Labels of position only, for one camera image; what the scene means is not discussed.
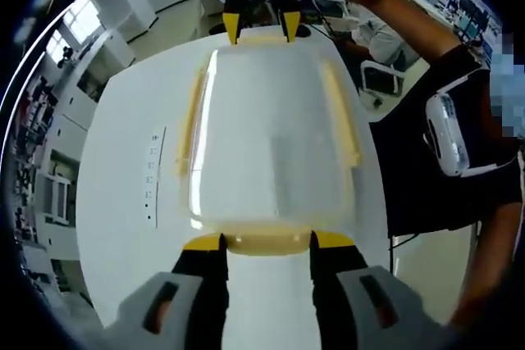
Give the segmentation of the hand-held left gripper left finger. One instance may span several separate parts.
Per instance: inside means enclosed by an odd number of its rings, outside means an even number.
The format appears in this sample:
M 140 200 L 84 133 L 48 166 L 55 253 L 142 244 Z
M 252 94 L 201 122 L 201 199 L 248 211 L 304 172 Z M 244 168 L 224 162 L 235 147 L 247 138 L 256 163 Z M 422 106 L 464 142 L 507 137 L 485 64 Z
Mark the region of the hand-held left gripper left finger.
M 107 349 L 220 349 L 229 307 L 227 244 L 220 233 L 190 240 L 118 307 Z

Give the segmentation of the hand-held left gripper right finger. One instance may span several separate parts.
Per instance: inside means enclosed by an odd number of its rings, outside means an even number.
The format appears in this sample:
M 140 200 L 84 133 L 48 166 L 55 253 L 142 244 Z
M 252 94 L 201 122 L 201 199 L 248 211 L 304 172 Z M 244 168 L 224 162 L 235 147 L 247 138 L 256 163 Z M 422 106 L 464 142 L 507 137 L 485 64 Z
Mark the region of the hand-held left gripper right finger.
M 324 349 L 444 349 L 453 334 L 421 297 L 382 266 L 368 266 L 347 236 L 313 231 L 313 305 Z

